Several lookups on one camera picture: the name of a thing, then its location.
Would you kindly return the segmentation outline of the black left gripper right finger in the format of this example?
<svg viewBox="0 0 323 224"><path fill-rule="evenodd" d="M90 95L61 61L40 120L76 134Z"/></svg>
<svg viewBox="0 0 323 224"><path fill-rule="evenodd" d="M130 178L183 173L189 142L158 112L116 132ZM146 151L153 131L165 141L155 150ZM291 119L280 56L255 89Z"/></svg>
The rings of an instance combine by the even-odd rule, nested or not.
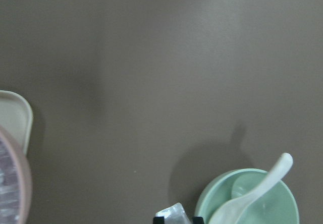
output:
<svg viewBox="0 0 323 224"><path fill-rule="evenodd" d="M204 224L204 219L203 219L203 217L200 217L200 216L194 216L192 218L192 223L193 224Z"/></svg>

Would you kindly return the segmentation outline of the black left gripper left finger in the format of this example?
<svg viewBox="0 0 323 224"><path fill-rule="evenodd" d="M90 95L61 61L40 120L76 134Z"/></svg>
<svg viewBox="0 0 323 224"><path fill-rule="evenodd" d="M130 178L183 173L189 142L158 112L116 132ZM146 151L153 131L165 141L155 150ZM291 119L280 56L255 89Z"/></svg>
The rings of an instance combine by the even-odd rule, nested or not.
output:
<svg viewBox="0 0 323 224"><path fill-rule="evenodd" d="M152 221L153 224L165 224L165 218L163 216L155 216Z"/></svg>

